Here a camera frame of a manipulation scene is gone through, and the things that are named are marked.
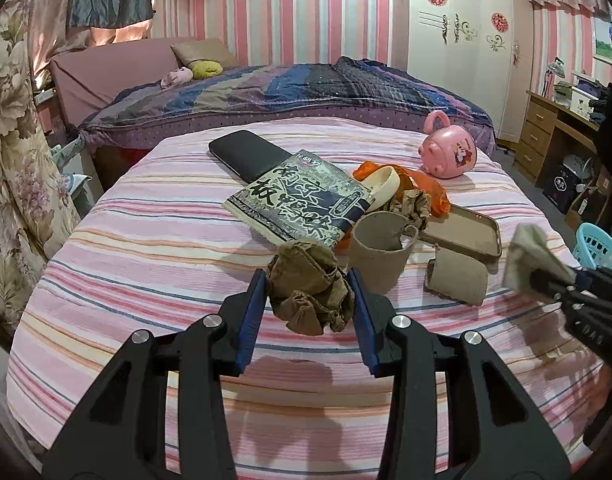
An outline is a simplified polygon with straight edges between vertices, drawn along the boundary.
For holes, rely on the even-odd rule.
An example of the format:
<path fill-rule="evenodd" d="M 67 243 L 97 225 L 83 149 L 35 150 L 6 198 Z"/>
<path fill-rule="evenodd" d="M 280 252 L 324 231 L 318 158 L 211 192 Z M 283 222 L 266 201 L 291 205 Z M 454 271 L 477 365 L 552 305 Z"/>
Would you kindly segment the brown tray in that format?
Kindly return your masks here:
<path fill-rule="evenodd" d="M 459 252 L 484 264 L 495 263 L 502 256 L 498 222 L 455 204 L 444 216 L 430 218 L 419 237 L 425 243 Z"/>

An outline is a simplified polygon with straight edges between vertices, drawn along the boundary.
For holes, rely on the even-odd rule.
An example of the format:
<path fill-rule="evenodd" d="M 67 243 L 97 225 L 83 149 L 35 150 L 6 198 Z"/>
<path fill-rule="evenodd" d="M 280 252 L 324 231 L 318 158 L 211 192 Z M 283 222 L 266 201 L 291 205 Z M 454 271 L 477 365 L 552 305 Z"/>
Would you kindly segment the white wardrobe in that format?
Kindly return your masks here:
<path fill-rule="evenodd" d="M 516 143 L 534 49 L 529 0 L 410 0 L 408 72 L 478 105 Z"/>

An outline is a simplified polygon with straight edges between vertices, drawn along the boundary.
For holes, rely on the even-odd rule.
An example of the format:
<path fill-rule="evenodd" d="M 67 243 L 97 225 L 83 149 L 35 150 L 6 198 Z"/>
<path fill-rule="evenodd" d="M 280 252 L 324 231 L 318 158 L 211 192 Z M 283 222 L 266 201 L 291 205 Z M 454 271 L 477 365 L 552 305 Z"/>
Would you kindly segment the yellow plush toy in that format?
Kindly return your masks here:
<path fill-rule="evenodd" d="M 189 65 L 194 80 L 205 80 L 222 74 L 223 67 L 212 60 L 197 60 Z"/>

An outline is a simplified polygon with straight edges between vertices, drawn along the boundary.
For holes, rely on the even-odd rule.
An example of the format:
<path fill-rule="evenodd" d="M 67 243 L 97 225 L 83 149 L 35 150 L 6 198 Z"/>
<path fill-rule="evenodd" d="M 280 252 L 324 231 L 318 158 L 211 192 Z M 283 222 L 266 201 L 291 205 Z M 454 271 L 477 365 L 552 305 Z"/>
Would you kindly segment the wooden desk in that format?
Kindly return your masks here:
<path fill-rule="evenodd" d="M 608 219 L 612 176 L 598 157 L 595 133 L 597 125 L 568 108 L 537 93 L 528 94 L 513 167 L 542 195 L 545 183 L 562 166 L 582 180 L 578 197 L 563 214 L 571 229 L 583 222 L 599 226 Z"/>

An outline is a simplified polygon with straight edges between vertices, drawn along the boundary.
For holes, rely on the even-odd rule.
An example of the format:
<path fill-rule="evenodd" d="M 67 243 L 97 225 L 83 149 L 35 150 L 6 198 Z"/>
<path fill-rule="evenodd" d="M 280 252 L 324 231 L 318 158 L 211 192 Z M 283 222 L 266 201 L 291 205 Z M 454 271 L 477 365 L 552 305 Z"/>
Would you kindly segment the printed snack bag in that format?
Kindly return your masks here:
<path fill-rule="evenodd" d="M 223 208 L 274 245 L 314 240 L 333 249 L 373 202 L 361 182 L 301 150 L 231 195 Z"/>

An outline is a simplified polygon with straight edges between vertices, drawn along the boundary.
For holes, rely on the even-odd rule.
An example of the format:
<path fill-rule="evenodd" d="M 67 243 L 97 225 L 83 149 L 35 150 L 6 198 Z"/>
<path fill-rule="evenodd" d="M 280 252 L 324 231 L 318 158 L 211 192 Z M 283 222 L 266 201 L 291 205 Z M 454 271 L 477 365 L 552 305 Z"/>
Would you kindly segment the black phone case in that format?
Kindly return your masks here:
<path fill-rule="evenodd" d="M 234 131 L 210 141 L 208 151 L 246 183 L 263 177 L 292 156 L 247 130 Z"/>

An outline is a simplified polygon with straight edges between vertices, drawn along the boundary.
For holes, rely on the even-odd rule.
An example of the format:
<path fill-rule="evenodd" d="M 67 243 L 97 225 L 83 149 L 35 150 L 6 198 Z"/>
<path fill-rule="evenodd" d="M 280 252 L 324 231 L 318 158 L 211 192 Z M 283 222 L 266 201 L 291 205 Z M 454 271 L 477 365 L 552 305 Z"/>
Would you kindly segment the framed photo right wall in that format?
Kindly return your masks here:
<path fill-rule="evenodd" d="M 607 14 L 595 15 L 592 24 L 594 58 L 612 65 L 612 6 Z"/>

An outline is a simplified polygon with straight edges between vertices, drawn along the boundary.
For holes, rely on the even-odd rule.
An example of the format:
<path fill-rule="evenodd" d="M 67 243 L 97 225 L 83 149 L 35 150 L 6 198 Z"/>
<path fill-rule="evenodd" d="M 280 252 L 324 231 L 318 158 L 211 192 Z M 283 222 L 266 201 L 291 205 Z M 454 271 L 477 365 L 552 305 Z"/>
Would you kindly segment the pink striped bed cover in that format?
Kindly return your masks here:
<path fill-rule="evenodd" d="M 161 141 L 106 192 L 51 259 L 16 330 L 7 397 L 16 420 L 50 446 L 82 395 L 135 330 L 184 330 L 242 292 L 274 248 L 225 210 L 241 186 L 210 156 L 210 129 Z M 610 386 L 601 361 L 565 332 L 560 309 L 502 284 L 495 266 L 478 307 L 428 294 L 432 246 L 417 244 L 389 293 L 432 332 L 477 330 L 534 399 L 574 467 L 583 431 Z M 251 364 L 223 381 L 243 479 L 372 479 L 391 381 L 363 365 L 353 330 L 304 337 L 263 317 Z"/>

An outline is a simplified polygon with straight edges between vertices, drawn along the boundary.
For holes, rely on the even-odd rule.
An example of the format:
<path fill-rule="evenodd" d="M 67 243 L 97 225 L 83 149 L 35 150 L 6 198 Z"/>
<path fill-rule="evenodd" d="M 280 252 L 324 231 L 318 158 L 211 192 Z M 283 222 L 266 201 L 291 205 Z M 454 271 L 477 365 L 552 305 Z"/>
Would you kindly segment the pink piggy bank mug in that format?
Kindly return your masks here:
<path fill-rule="evenodd" d="M 453 125 L 445 112 L 430 112 L 423 132 L 426 138 L 419 147 L 419 155 L 426 174 L 448 180 L 475 167 L 477 148 L 472 136 L 461 126 Z"/>

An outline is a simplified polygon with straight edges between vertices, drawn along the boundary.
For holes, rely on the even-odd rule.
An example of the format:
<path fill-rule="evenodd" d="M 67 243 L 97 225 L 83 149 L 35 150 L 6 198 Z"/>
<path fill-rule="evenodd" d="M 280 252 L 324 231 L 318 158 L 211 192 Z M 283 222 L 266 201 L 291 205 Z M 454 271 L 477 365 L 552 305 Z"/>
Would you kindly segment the small brown paper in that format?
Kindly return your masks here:
<path fill-rule="evenodd" d="M 431 198 L 418 188 L 403 191 L 400 197 L 393 197 L 388 210 L 406 217 L 419 231 L 426 229 L 431 218 Z"/>

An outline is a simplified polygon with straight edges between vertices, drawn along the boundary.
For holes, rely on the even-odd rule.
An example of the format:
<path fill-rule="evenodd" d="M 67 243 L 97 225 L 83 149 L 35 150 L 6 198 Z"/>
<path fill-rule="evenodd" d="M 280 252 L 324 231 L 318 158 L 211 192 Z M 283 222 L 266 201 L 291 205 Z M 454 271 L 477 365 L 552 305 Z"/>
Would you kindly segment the light blue trash basket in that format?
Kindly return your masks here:
<path fill-rule="evenodd" d="M 581 223 L 572 254 L 584 268 L 612 269 L 612 238 L 595 224 Z"/>

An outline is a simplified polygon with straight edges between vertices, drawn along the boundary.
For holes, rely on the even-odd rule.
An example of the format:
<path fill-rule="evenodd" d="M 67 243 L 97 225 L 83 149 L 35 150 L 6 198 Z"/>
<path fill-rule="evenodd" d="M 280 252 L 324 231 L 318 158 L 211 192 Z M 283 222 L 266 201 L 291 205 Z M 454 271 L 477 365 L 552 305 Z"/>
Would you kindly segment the purple bed with quilt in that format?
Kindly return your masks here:
<path fill-rule="evenodd" d="M 419 132 L 442 110 L 490 155 L 492 121 L 478 105 L 403 70 L 342 56 L 334 63 L 239 65 L 221 75 L 162 89 L 183 66 L 171 45 L 143 39 L 53 56 L 50 72 L 65 124 L 85 142 L 103 188 L 172 136 L 254 122 L 338 117 Z"/>

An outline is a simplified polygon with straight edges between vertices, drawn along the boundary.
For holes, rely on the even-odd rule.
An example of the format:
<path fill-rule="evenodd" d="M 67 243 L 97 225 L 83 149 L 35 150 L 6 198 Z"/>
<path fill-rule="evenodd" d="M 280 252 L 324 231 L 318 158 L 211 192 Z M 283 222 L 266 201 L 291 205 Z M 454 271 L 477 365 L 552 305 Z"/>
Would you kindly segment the brown cardboard cup sleeve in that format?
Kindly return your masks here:
<path fill-rule="evenodd" d="M 417 237 L 419 229 L 402 214 L 371 212 L 351 232 L 348 266 L 371 292 L 385 295 L 397 285 Z"/>

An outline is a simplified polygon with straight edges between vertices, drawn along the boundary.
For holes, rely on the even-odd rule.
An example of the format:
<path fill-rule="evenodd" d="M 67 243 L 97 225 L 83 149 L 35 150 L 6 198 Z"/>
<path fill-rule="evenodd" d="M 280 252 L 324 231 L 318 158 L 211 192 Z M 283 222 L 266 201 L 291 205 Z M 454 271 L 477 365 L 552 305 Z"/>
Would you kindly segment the black box under desk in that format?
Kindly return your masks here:
<path fill-rule="evenodd" d="M 572 202 L 579 195 L 577 190 L 579 185 L 583 185 L 582 180 L 574 172 L 562 166 L 545 183 L 543 195 L 558 211 L 566 214 Z"/>

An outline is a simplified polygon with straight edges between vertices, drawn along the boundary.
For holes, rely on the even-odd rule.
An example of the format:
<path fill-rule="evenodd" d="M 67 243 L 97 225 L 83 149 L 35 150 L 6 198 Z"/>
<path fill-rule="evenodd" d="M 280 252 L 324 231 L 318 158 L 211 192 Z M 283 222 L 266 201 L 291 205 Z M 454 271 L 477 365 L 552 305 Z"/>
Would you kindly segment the tan pillow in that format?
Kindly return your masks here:
<path fill-rule="evenodd" d="M 230 70 L 239 65 L 234 54 L 218 38 L 188 39 L 170 47 L 183 66 L 191 67 L 195 62 L 211 61 L 219 63 L 225 70 Z"/>

